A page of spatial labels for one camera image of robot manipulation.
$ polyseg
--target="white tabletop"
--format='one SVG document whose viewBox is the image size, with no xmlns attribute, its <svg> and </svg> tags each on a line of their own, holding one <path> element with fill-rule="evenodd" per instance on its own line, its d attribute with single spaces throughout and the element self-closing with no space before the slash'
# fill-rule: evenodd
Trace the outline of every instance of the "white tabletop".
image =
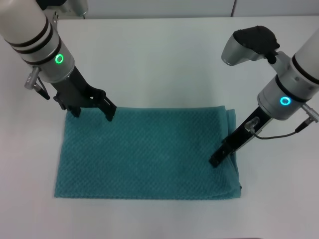
<svg viewBox="0 0 319 239">
<path fill-rule="evenodd" d="M 235 109 L 240 124 L 275 72 L 266 60 L 229 67 L 230 35 L 270 28 L 292 56 L 316 17 L 62 20 L 61 38 L 93 87 L 120 107 Z M 0 238 L 318 238 L 319 127 L 285 139 L 254 139 L 238 151 L 242 197 L 226 201 L 55 199 L 65 113 L 24 89 L 28 66 L 0 39 Z M 55 90 L 47 84 L 51 98 Z M 309 105 L 319 110 L 319 95 Z M 293 131 L 306 114 L 261 133 Z"/>
</svg>

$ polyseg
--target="metal bracket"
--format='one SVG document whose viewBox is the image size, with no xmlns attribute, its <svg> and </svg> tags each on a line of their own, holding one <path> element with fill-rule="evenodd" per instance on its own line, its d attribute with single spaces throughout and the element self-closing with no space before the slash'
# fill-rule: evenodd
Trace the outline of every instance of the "metal bracket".
<svg viewBox="0 0 319 239">
<path fill-rule="evenodd" d="M 58 21 L 59 21 L 59 15 L 56 13 L 56 11 L 54 12 L 53 16 L 52 16 L 52 26 L 54 27 L 54 29 L 58 32 Z"/>
</svg>

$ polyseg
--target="teal towel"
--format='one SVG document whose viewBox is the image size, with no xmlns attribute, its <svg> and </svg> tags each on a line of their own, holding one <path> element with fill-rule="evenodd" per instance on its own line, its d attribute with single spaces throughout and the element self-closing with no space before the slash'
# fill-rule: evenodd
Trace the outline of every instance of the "teal towel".
<svg viewBox="0 0 319 239">
<path fill-rule="evenodd" d="M 117 108 L 67 113 L 55 197 L 218 200 L 240 197 L 235 155 L 212 153 L 235 128 L 235 111 Z"/>
</svg>

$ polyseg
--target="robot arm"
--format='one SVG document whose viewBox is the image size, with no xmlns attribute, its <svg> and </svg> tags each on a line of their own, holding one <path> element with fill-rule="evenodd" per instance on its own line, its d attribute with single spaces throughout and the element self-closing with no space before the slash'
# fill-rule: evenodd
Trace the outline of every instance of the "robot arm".
<svg viewBox="0 0 319 239">
<path fill-rule="evenodd" d="M 55 15 L 50 22 L 35 0 L 0 1 L 0 34 L 32 69 L 25 87 L 49 99 L 36 83 L 42 79 L 57 90 L 54 100 L 63 110 L 79 117 L 81 107 L 99 108 L 111 121 L 116 106 L 84 80 L 57 32 L 57 20 Z"/>
<path fill-rule="evenodd" d="M 253 137 L 271 139 L 290 136 L 311 122 L 319 121 L 319 114 L 306 104 L 319 91 L 319 30 L 292 58 L 283 52 L 276 52 L 279 47 L 275 35 L 263 26 L 236 31 L 228 40 L 222 53 L 222 60 L 227 65 L 266 58 L 277 74 L 258 94 L 257 109 L 223 140 L 221 147 L 212 155 L 210 163 L 214 167 Z M 269 138 L 257 136 L 272 119 L 287 120 L 299 108 L 304 109 L 309 118 L 295 132 Z"/>
</svg>

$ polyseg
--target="textured fabric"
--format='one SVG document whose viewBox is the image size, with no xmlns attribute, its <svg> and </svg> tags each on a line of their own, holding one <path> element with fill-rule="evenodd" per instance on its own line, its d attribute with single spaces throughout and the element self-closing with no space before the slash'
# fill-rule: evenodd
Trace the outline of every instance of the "textured fabric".
<svg viewBox="0 0 319 239">
<path fill-rule="evenodd" d="M 217 200 L 240 197 L 235 156 L 208 160 L 235 128 L 234 110 L 117 108 L 66 116 L 55 197 Z"/>
</svg>

